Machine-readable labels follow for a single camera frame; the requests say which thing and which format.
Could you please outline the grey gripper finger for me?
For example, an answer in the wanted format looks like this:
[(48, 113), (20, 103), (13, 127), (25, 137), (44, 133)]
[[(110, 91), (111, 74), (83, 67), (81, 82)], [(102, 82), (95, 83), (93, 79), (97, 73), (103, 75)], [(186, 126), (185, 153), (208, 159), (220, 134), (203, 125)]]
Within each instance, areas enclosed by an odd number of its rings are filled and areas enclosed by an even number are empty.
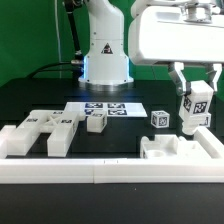
[(183, 74), (184, 64), (182, 62), (172, 62), (168, 65), (168, 74), (176, 86), (176, 93), (179, 96), (190, 94), (190, 83)]
[(214, 90), (218, 90), (218, 80), (222, 73), (222, 65), (220, 63), (209, 63), (206, 65), (206, 74), (208, 76), (208, 84)]

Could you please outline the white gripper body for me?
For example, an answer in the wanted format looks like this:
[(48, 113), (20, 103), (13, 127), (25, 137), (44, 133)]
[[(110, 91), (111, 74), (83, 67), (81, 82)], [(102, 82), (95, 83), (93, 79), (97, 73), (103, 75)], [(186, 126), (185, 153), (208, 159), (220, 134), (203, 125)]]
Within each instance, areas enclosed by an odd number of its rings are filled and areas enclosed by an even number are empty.
[(224, 16), (210, 24), (185, 22), (177, 7), (151, 6), (130, 24), (129, 58), (135, 65), (224, 63)]

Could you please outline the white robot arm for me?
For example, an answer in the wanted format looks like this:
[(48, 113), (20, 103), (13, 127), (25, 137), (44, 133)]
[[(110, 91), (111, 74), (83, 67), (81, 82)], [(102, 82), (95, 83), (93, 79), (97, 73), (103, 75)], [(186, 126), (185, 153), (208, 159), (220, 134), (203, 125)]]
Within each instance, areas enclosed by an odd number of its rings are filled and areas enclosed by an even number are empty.
[(224, 14), (216, 0), (135, 0), (133, 21), (109, 0), (85, 0), (90, 21), (90, 50), (79, 84), (96, 90), (130, 85), (129, 65), (166, 65), (177, 93), (190, 92), (182, 70), (205, 67), (217, 87), (224, 67)]

